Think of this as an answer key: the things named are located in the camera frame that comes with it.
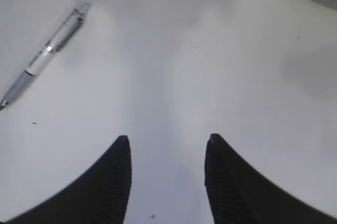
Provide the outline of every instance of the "desk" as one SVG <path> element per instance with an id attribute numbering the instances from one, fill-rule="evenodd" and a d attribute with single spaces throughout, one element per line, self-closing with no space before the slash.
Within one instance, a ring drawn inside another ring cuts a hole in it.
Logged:
<path id="1" fill-rule="evenodd" d="M 74 1 L 0 0 L 0 95 Z M 97 0 L 0 113 L 0 219 L 60 191 L 127 134 L 125 223 L 213 223 L 203 163 L 214 132 L 337 216 L 336 33 L 337 12 L 308 0 Z"/>

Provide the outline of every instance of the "black object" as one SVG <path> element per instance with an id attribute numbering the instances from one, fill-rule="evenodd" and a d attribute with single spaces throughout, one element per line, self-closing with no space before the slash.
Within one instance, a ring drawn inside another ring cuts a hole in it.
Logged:
<path id="1" fill-rule="evenodd" d="M 215 224 L 336 224 L 271 183 L 218 134 L 207 143 L 205 185 Z"/>
<path id="2" fill-rule="evenodd" d="M 130 194 L 131 173 L 130 144 L 126 136 L 120 136 L 76 181 L 6 223 L 122 224 Z"/>

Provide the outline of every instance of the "white surface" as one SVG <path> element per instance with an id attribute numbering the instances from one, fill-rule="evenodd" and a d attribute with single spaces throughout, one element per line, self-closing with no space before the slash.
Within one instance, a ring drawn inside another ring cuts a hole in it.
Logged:
<path id="1" fill-rule="evenodd" d="M 0 0 L 0 95 L 73 1 Z M 337 13 L 307 0 L 98 0 L 0 113 L 0 219 L 61 190 L 127 134 L 125 223 L 213 223 L 212 132 L 337 216 L 336 33 Z"/>

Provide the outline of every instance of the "white table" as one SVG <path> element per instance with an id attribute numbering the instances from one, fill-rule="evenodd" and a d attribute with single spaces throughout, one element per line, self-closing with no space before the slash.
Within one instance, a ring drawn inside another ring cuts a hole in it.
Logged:
<path id="1" fill-rule="evenodd" d="M 0 96 L 74 1 L 0 0 Z M 213 223 L 203 186 L 213 132 L 337 216 L 336 34 L 337 12 L 307 0 L 98 0 L 0 113 L 0 220 L 60 191 L 127 134 L 125 224 Z"/>

